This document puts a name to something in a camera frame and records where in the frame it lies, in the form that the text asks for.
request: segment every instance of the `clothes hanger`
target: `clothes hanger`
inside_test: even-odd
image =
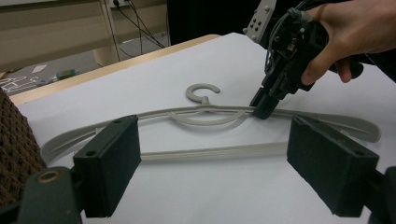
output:
[[[198,125],[198,126],[213,126],[220,125],[235,121],[241,118],[246,113],[252,113],[255,109],[254,106],[226,106],[226,105],[211,105],[209,103],[209,99],[207,96],[197,96],[193,92],[199,89],[208,89],[215,93],[219,93],[220,89],[214,85],[200,83],[195,84],[186,89],[186,96],[190,100],[201,103],[196,106],[186,106],[186,107],[177,107],[177,108],[169,108],[162,110],[149,111],[141,114],[137,114],[139,120],[143,119],[152,119],[163,116],[168,116],[174,119],[176,122],[181,122],[187,125]],[[195,120],[188,119],[183,117],[183,114],[191,114],[191,113],[199,113],[199,112],[211,112],[211,113],[232,113],[230,117],[225,119],[215,119],[215,120]],[[319,113],[310,113],[310,112],[301,112],[301,111],[293,111],[293,110],[282,110],[276,109],[273,113],[274,116],[281,117],[292,117],[294,115],[306,116],[309,118],[317,119],[322,121],[335,130],[358,138],[367,142],[377,142],[381,137],[381,131],[377,125],[372,122],[359,119],[349,116],[342,115],[331,115],[331,114],[319,114]],[[62,133],[60,135],[55,136],[50,139],[47,143],[45,143],[41,148],[41,156],[43,160],[48,163],[54,159],[56,159],[59,155],[63,154],[67,149],[74,146],[75,144],[86,140],[90,137],[97,135],[100,131],[102,131],[108,123],[112,120],[107,120],[103,122],[99,122],[93,125],[85,126],[82,128],[78,128],[66,133]],[[285,149],[286,143],[279,143],[278,149]],[[265,146],[269,146],[268,144],[260,145],[259,148],[263,148]],[[240,146],[243,147],[244,151],[247,151],[246,148],[258,148],[256,145],[250,146]],[[207,156],[211,153],[214,154],[227,154],[233,152],[240,152],[239,150],[235,150],[235,147],[220,147],[220,148],[209,148],[209,149],[197,149],[197,150],[182,150],[182,151],[172,151],[172,152],[158,152],[158,153],[142,153],[142,158],[157,158],[153,160],[158,160],[158,158],[163,158],[164,160],[172,159],[172,158],[185,158],[191,156]]]

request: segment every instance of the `black wire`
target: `black wire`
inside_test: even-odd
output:
[[[136,8],[134,8],[134,6],[131,4],[131,2],[130,1],[127,1],[127,2],[129,2],[129,5],[131,6],[131,8],[132,8],[132,10],[134,11],[134,13],[136,14],[136,17],[138,18],[138,16],[137,16],[137,13],[136,13]],[[139,21],[139,19],[137,19],[137,28],[139,29],[139,38],[140,38],[140,54],[143,54],[143,42],[142,42],[142,29],[140,28],[140,21]]]
[[[324,0],[305,0],[303,2],[301,2],[299,5],[297,5],[297,7],[295,9],[297,10],[307,10],[309,9],[310,6],[312,6],[313,4],[316,3],[325,3],[328,1],[324,1]],[[271,74],[274,72],[274,51],[272,50],[272,42],[275,39],[275,35],[278,32],[279,28],[282,26],[283,22],[289,17],[291,16],[291,14],[296,13],[293,10],[288,10],[288,12],[286,14],[284,14],[275,24],[274,28],[272,29],[271,33],[270,33],[270,37],[269,37],[269,46],[268,46],[268,50],[267,50],[267,55],[265,58],[265,73],[266,74]]]
[[[120,7],[117,7],[117,9],[119,10],[119,12],[120,12],[126,19],[128,19],[128,21],[130,21],[133,25],[135,25],[136,27],[138,27],[137,24],[136,24],[134,21],[132,21],[127,15],[125,15],[125,13],[123,13],[123,11],[120,9]],[[141,31],[142,31],[144,34],[149,35],[146,31],[144,31],[144,30],[141,30]],[[164,48],[163,46],[159,45],[158,43],[156,43],[155,41],[151,40],[150,38],[147,38],[147,37],[146,37],[146,39],[149,40],[151,43],[157,45],[158,47]]]
[[[130,54],[128,54],[127,52],[125,52],[125,50],[123,50],[122,48],[120,48],[120,50],[121,50],[124,54],[126,54],[127,56],[129,56],[129,57],[131,57],[131,58],[134,58],[134,57],[135,57],[135,56],[130,55]]]
[[[143,26],[146,28],[147,32],[149,33],[149,36],[150,36],[151,38],[153,38],[155,42],[157,42],[159,45],[161,45],[162,48],[165,48],[165,46],[164,46],[160,41],[158,41],[158,40],[154,37],[154,35],[149,31],[148,27],[147,27],[146,24],[142,21],[142,19],[140,19],[139,15],[137,14],[136,7],[134,6],[134,3],[132,2],[132,0],[127,0],[127,2],[128,2],[129,5],[132,7],[132,10],[134,11],[134,14],[136,14],[137,20],[138,20],[138,21],[141,21],[142,24],[143,24]]]

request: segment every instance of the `finger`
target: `finger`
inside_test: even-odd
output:
[[[347,83],[352,79],[349,57],[338,60],[335,62],[335,66],[337,67],[338,76],[343,82]]]
[[[314,21],[321,21],[323,12],[326,11],[326,7],[328,7],[328,6],[329,6],[329,4],[323,4],[318,7],[311,8],[311,9],[307,10],[306,12],[308,12],[314,18]]]
[[[330,66],[337,61],[334,47],[329,43],[323,51],[305,68],[301,81],[304,85],[311,85],[323,77]]]

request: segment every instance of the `wicker basket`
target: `wicker basket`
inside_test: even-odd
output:
[[[46,168],[27,118],[0,88],[0,209],[21,199],[30,175]]]

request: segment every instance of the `wooden table edge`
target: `wooden table edge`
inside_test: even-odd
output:
[[[21,92],[19,94],[15,94],[10,96],[10,100],[14,103],[14,105],[22,105],[28,102],[31,102],[33,100],[36,100],[38,98],[44,97],[51,95],[53,93],[56,93],[58,91],[63,91],[68,88],[71,88],[73,86],[76,86],[78,84],[120,71],[122,69],[148,62],[150,60],[154,60],[157,58],[160,58],[162,56],[187,49],[190,47],[193,47],[198,44],[205,43],[206,41],[212,40],[219,37],[219,35],[204,35],[202,37],[195,38],[193,40],[189,40],[174,46],[170,46],[165,49],[159,49],[156,51],[153,51],[151,53],[144,54],[139,57],[135,57],[129,60],[125,60],[119,63],[114,63],[109,66],[105,66],[96,70],[93,70],[91,72],[87,72],[84,75],[81,76],[76,76],[76,77],[70,77],[68,79],[58,81],[52,84],[49,84],[47,86],[43,86],[40,88],[36,88],[30,91],[25,91]]]

